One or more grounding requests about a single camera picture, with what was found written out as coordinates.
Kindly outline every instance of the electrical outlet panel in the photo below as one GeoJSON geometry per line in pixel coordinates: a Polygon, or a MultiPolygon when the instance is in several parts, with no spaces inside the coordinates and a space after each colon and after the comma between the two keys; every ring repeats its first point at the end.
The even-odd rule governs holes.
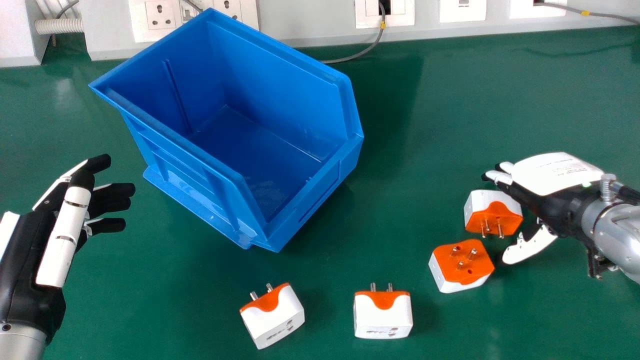
{"type": "Polygon", "coordinates": [[[135,42],[153,42],[182,24],[178,0],[129,0],[135,42]]]}
{"type": "Polygon", "coordinates": [[[486,0],[440,0],[440,22],[484,21],[486,0]]]}
{"type": "MultiPolygon", "coordinates": [[[[385,14],[387,27],[413,26],[415,25],[415,1],[414,0],[386,0],[385,8],[390,13],[385,14]]],[[[356,29],[378,28],[382,16],[378,0],[355,0],[356,29]]]]}
{"type": "MultiPolygon", "coordinates": [[[[260,29],[256,0],[191,0],[191,2],[199,9],[214,8],[245,25],[249,25],[256,30],[260,29]]],[[[199,11],[189,3],[181,1],[180,5],[182,7],[183,23],[198,15],[199,11]]]]}
{"type": "MultiPolygon", "coordinates": [[[[546,3],[566,5],[567,0],[546,0],[546,3]]],[[[565,16],[566,10],[549,6],[533,6],[534,0],[511,0],[509,7],[510,19],[530,19],[534,17],[565,16]]]]}

